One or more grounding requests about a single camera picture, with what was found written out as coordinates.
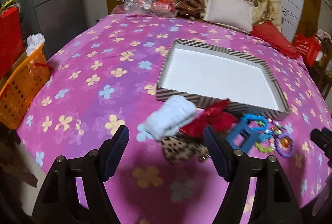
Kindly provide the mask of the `red shopping bag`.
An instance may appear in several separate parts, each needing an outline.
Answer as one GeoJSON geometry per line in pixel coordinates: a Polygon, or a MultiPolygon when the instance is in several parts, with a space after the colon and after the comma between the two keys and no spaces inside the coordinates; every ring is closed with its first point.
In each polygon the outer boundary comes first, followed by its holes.
{"type": "Polygon", "coordinates": [[[297,52],[302,56],[304,63],[308,67],[315,64],[318,53],[321,51],[319,40],[315,35],[307,38],[303,34],[298,33],[293,42],[297,52]]]}

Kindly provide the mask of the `white cloth in basket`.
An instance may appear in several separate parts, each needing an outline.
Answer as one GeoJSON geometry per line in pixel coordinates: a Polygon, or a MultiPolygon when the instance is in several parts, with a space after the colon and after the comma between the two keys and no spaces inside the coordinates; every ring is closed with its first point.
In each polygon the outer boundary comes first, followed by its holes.
{"type": "Polygon", "coordinates": [[[28,36],[26,54],[29,56],[45,42],[44,35],[41,33],[28,36]]]}

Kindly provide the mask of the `blue claw hair clip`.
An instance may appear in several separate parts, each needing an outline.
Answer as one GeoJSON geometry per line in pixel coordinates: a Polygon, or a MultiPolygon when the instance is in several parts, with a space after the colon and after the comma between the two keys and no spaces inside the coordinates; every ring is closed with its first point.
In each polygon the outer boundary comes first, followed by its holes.
{"type": "Polygon", "coordinates": [[[234,150],[239,149],[248,154],[254,143],[258,140],[259,133],[249,127],[250,121],[241,118],[239,123],[229,132],[226,140],[234,150]]]}

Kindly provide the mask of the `white small pillow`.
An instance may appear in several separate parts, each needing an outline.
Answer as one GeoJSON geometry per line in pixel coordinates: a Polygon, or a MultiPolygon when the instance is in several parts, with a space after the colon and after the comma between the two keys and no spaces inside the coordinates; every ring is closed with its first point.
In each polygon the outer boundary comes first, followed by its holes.
{"type": "Polygon", "coordinates": [[[240,29],[246,33],[252,31],[253,6],[243,0],[208,0],[203,20],[240,29]]]}

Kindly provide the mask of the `leopard print bow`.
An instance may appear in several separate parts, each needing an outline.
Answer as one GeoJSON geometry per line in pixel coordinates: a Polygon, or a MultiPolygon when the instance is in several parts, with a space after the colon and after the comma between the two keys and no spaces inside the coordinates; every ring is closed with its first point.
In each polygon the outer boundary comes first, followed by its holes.
{"type": "Polygon", "coordinates": [[[192,157],[204,162],[210,157],[205,145],[184,136],[165,136],[160,143],[163,155],[172,163],[183,162],[192,157]]]}

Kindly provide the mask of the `red bow hair clip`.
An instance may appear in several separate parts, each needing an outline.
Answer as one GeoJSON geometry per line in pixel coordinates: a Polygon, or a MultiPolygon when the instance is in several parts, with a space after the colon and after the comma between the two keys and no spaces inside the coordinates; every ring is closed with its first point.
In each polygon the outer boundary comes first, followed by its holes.
{"type": "Polygon", "coordinates": [[[225,99],[210,105],[199,117],[180,127],[179,131],[194,139],[202,139],[203,131],[207,126],[212,126],[218,133],[228,131],[233,124],[238,123],[234,115],[226,112],[229,104],[230,100],[225,99]]]}

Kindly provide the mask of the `clear plastic bag with items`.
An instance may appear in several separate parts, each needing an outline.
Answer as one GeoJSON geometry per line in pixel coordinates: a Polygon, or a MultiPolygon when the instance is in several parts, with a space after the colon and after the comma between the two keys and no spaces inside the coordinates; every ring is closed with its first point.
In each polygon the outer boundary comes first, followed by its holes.
{"type": "Polygon", "coordinates": [[[159,17],[176,17],[178,12],[174,0],[124,0],[123,11],[159,17]]]}

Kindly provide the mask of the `striped box with white inside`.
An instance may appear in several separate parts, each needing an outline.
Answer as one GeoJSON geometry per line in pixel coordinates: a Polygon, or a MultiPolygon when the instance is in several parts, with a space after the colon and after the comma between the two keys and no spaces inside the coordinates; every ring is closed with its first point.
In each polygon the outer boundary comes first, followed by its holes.
{"type": "Polygon", "coordinates": [[[193,40],[175,39],[161,67],[156,98],[172,95],[207,108],[228,99],[233,113],[284,120],[290,113],[277,78],[260,58],[193,40]]]}

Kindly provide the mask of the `red box left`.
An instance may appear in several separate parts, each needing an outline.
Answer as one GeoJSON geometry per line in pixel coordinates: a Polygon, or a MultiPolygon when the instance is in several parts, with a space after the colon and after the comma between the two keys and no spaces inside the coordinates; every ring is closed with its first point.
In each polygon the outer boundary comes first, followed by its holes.
{"type": "Polygon", "coordinates": [[[0,18],[0,77],[11,69],[24,52],[20,18],[17,7],[10,7],[1,13],[0,18]]]}

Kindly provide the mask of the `white fluffy scrunchie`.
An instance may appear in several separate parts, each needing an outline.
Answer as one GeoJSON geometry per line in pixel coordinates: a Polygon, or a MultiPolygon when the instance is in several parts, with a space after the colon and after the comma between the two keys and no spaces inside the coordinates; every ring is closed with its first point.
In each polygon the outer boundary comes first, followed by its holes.
{"type": "Polygon", "coordinates": [[[179,128],[196,118],[196,106],[183,96],[172,95],[145,121],[145,131],[156,141],[165,136],[174,136],[179,128]]]}

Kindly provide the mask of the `red heart cushion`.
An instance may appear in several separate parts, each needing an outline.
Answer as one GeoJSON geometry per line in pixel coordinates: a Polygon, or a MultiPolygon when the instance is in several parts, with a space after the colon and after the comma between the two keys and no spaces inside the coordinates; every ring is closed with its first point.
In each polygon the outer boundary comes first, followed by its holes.
{"type": "Polygon", "coordinates": [[[272,48],[288,58],[298,59],[300,56],[296,48],[270,21],[253,26],[250,35],[269,43],[272,48]]]}

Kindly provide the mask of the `orange plastic basket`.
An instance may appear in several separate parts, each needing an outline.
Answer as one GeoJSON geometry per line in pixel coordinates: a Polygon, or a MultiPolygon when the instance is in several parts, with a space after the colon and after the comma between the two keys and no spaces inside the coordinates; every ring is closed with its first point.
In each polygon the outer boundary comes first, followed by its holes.
{"type": "Polygon", "coordinates": [[[1,123],[15,130],[21,124],[32,100],[50,79],[52,68],[41,44],[11,74],[1,89],[1,123]]]}

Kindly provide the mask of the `pink floral bed sheet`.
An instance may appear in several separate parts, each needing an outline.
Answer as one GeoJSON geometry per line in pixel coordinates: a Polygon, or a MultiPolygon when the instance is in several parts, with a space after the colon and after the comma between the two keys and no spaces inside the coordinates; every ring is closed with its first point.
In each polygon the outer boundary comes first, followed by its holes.
{"type": "Polygon", "coordinates": [[[57,156],[83,156],[126,125],[129,143],[105,185],[120,221],[211,223],[227,189],[212,161],[171,163],[144,130],[161,106],[156,83],[175,39],[231,48],[270,66],[291,110],[282,125],[295,140],[294,155],[279,162],[299,205],[309,203],[331,171],[310,132],[331,127],[331,116],[303,61],[258,38],[182,19],[109,15],[57,52],[49,61],[54,73],[17,131],[36,163],[48,171],[57,156]]]}

